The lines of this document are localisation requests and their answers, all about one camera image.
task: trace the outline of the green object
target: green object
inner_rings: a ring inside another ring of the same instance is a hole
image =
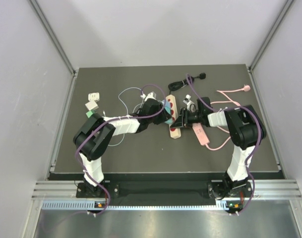
[[[93,110],[91,110],[91,111],[88,111],[88,112],[86,113],[86,115],[87,115],[88,118],[90,118],[94,113],[95,113],[95,112],[94,112]]]

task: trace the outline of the pink extension cord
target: pink extension cord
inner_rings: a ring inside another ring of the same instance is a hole
[[[218,93],[221,93],[222,95],[224,95],[226,98],[229,99],[229,101],[217,101],[217,102],[212,102],[211,104],[215,104],[215,103],[233,103],[233,104],[235,104],[236,106],[241,106],[240,103],[238,103],[238,102],[232,100],[228,95],[226,95],[226,93],[235,93],[235,92],[240,92],[240,91],[245,91],[245,92],[247,92],[247,91],[250,91],[250,89],[251,89],[251,88],[250,88],[249,85],[245,85],[245,86],[244,86],[243,88],[241,88],[241,89],[232,90],[232,91],[220,91],[220,90],[217,90]],[[218,128],[219,128],[220,130],[224,131],[225,133],[228,133],[228,134],[229,134],[229,132],[228,132],[227,130],[223,129],[222,127],[218,126]],[[217,148],[210,148],[209,145],[206,144],[206,148],[207,148],[208,150],[212,150],[212,151],[219,150],[219,149],[221,149],[222,147],[224,147],[224,145],[225,145],[229,140],[230,140],[230,136],[225,140],[225,142],[224,142],[221,146],[219,146],[219,147],[217,147]]]

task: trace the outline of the pink power strip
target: pink power strip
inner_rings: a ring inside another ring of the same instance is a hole
[[[194,130],[197,139],[201,145],[206,145],[210,142],[204,131],[204,128],[202,128],[202,125],[200,123],[194,123],[192,125],[192,129]]]

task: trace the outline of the white backdrop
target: white backdrop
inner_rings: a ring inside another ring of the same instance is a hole
[[[293,4],[255,77],[286,173],[302,192],[302,0]]]
[[[71,75],[27,0],[0,0],[0,238],[22,231]]]
[[[251,64],[285,0],[38,0],[75,68]]]

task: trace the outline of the black power cord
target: black power cord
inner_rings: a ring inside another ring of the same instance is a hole
[[[206,73],[201,73],[197,77],[191,77],[191,83],[194,83],[196,78],[205,79],[206,78]],[[177,90],[185,87],[186,85],[188,85],[188,82],[187,82],[186,79],[184,79],[182,81],[177,81],[177,82],[174,82],[174,83],[170,83],[169,86],[168,86],[170,94],[171,94],[171,92],[177,91]]]

